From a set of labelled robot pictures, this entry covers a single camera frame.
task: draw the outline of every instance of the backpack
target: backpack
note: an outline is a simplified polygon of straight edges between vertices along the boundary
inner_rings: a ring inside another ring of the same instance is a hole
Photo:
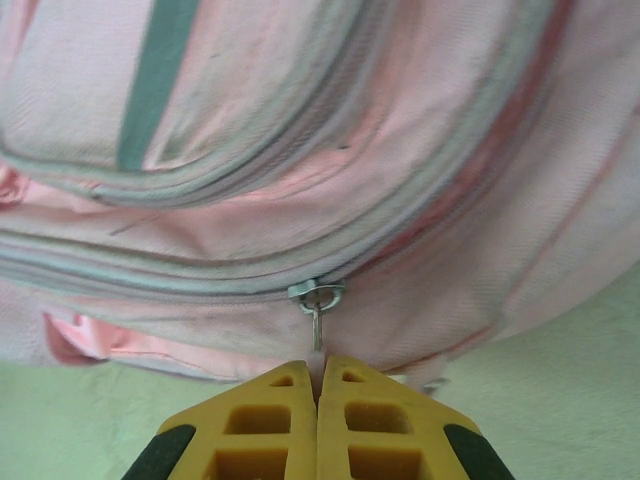
[[[2,0],[0,357],[419,387],[640,258],[636,0]]]

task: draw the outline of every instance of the gray stripe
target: gray stripe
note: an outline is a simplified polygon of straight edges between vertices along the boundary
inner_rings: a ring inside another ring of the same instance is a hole
[[[156,0],[120,131],[118,168],[140,170],[182,63],[199,0]]]

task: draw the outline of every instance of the black rubber pad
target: black rubber pad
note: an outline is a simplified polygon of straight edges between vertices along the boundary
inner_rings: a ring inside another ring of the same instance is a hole
[[[447,425],[444,433],[469,480],[515,480],[491,444],[461,425]]]
[[[122,480],[167,480],[195,433],[195,427],[180,425],[156,435]]]

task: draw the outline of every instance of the metal zipper pull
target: metal zipper pull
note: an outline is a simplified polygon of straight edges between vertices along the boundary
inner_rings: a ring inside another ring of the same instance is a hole
[[[300,309],[310,315],[313,322],[313,349],[306,359],[311,390],[316,404],[322,392],[322,381],[327,364],[327,352],[322,343],[322,317],[342,300],[344,283],[320,285],[317,280],[294,285],[289,288],[289,298],[298,303]]]

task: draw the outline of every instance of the rectangular hole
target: rectangular hole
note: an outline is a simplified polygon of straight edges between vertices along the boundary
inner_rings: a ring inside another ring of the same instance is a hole
[[[347,428],[356,432],[411,433],[406,413],[397,405],[351,402],[344,409]]]
[[[362,382],[364,382],[364,380],[362,378],[357,376],[355,373],[351,373],[351,372],[344,372],[342,374],[342,381],[343,382],[350,382],[350,383],[362,383]]]
[[[420,450],[349,447],[354,480],[431,480]]]
[[[284,480],[288,450],[219,450],[215,480]]]
[[[293,378],[282,377],[271,384],[272,387],[293,387]]]
[[[229,435],[253,435],[289,433],[291,410],[284,405],[244,405],[229,415],[224,433]]]

